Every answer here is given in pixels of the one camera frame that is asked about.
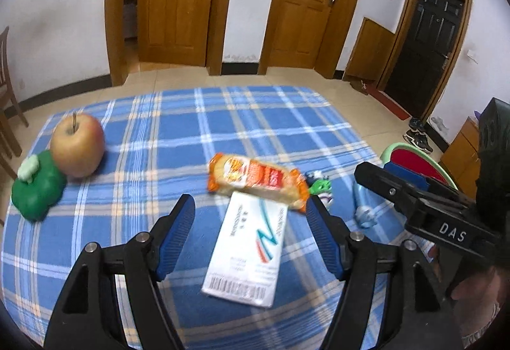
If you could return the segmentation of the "person's right hand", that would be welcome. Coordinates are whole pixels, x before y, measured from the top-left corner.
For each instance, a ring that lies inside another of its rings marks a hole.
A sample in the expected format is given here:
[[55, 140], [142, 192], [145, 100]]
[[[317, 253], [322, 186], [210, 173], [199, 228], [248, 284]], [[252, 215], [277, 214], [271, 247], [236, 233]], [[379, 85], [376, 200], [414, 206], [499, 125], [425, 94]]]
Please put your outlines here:
[[464, 279], [452, 291], [454, 316], [464, 349], [481, 339], [498, 315], [499, 287], [500, 278], [492, 266]]

